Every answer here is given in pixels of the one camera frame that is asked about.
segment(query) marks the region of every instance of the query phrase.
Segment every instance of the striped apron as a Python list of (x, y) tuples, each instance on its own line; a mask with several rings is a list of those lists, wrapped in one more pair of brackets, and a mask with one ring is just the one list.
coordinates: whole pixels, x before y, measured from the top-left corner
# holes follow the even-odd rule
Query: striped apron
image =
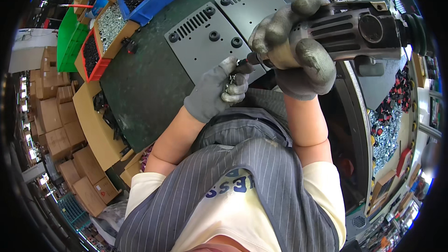
[(126, 218), (115, 241), (119, 251), (170, 251), (201, 199), (239, 168), (253, 175), (283, 252), (339, 251), (333, 222), (303, 187), (300, 161), (281, 123), (286, 116), (282, 93), (252, 89), (246, 98), (261, 106), (261, 94), (278, 99), (278, 105), (233, 107), (212, 119), (193, 144), (195, 152)]

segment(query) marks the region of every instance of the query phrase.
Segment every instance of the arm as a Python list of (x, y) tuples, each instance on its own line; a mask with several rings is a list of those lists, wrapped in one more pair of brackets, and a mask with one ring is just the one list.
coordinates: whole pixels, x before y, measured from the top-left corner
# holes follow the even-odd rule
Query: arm
[(199, 132), (205, 126), (182, 106), (174, 120), (154, 143), (145, 172), (168, 176), (187, 154)]
[(333, 163), (328, 129), (317, 97), (300, 101), (284, 95), (293, 149), (302, 167), (317, 161)]

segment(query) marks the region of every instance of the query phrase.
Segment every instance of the green work surface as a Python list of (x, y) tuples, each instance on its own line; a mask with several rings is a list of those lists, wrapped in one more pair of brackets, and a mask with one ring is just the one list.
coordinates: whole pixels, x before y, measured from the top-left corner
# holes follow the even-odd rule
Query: green work surface
[(175, 0), (165, 7), (132, 36), (137, 53), (121, 49), (101, 77), (110, 108), (135, 152), (160, 136), (193, 90), (164, 34), (207, 2), (213, 0)]

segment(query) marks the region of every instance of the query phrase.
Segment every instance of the blue plastic bin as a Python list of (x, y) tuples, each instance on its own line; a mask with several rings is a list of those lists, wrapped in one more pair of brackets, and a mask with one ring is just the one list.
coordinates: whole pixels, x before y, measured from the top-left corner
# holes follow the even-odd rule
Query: blue plastic bin
[(124, 20), (133, 20), (145, 26), (152, 17), (174, 0), (143, 0), (132, 12), (126, 6), (125, 0), (117, 0)]

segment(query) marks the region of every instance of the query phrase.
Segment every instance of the gray work glove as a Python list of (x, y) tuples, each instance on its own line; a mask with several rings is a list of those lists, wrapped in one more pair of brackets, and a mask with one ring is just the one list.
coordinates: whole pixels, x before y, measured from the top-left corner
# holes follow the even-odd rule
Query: gray work glove
[(185, 108), (198, 121), (208, 123), (211, 118), (244, 99), (249, 87), (249, 74), (237, 73), (235, 83), (229, 84), (229, 74), (234, 74), (236, 68), (236, 57), (224, 59), (204, 73), (201, 81), (184, 99)]
[[(294, 0), (281, 7), (255, 27), (249, 38), (249, 47), (265, 56), (273, 47), (287, 41), (294, 25), (309, 19), (321, 5), (328, 3), (328, 0)], [(301, 68), (274, 69), (283, 93), (303, 101), (313, 99), (316, 94), (328, 93), (336, 79), (336, 68), (324, 47), (313, 39), (305, 38), (297, 43), (295, 50)]]

